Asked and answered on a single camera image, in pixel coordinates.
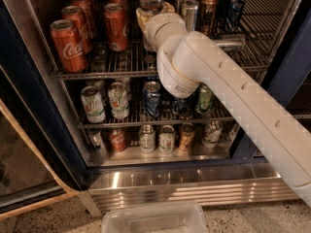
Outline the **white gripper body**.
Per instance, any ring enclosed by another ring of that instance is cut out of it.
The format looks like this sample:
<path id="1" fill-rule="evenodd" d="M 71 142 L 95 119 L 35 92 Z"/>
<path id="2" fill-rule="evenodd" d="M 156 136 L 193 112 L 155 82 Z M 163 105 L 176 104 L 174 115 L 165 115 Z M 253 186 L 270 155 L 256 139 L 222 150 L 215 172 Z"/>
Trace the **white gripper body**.
<path id="1" fill-rule="evenodd" d="M 151 17 L 144 28 L 144 35 L 156 52 L 175 51 L 187 34 L 184 20 L 176 13 Z"/>

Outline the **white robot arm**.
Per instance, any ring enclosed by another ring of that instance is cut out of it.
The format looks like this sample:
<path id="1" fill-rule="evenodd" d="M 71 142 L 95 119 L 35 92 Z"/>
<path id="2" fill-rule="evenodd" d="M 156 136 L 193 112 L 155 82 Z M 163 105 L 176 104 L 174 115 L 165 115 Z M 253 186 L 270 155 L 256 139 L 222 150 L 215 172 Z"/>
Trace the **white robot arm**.
<path id="1" fill-rule="evenodd" d="M 188 31 L 181 16 L 141 8 L 136 16 L 156 51 L 163 87 L 187 98 L 206 84 L 283 181 L 311 205 L 311 133 L 210 38 Z"/>

